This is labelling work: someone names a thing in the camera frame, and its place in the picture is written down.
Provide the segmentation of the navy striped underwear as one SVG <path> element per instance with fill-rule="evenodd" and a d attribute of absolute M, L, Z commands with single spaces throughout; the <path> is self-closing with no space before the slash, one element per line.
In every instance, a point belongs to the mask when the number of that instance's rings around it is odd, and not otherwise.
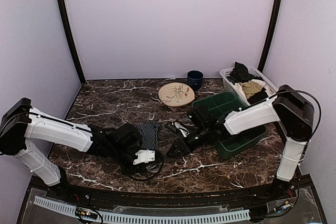
<path fill-rule="evenodd" d="M 142 149 L 155 151 L 155 161 L 149 162 L 146 167 L 150 173 L 157 173 L 160 168 L 160 161 L 158 157 L 158 132 L 159 124 L 155 120 L 140 123 L 136 126 L 142 136 L 142 143 L 140 144 Z"/>

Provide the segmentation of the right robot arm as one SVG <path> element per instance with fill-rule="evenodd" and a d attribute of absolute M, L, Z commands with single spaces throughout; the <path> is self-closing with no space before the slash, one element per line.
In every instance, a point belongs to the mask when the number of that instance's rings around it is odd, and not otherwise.
<path fill-rule="evenodd" d="M 216 116 L 202 105 L 195 105 L 187 114 L 196 127 L 195 131 L 176 139 L 166 155 L 170 158 L 183 157 L 206 142 L 222 140 L 259 126 L 278 124 L 286 135 L 285 146 L 276 182 L 268 187 L 269 197 L 278 200 L 287 193 L 287 183 L 304 160 L 308 144 L 319 127 L 320 123 L 314 121 L 316 113 L 322 113 L 317 98 L 289 85 L 282 85 L 275 94 L 253 105 L 221 116 Z"/>

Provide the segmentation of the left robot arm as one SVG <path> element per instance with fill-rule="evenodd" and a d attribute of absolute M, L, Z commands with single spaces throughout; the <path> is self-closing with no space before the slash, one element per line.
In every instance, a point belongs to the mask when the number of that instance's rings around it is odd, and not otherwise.
<path fill-rule="evenodd" d="M 141 171 L 155 160 L 155 151 L 141 148 L 142 136 L 131 124 L 118 129 L 71 123 L 31 106 L 22 98 L 1 120 L 1 154 L 20 160 L 39 176 L 63 201 L 74 197 L 74 189 L 66 181 L 66 174 L 53 164 L 32 142 L 40 139 L 74 148 L 94 156 L 115 160 L 128 176 Z"/>

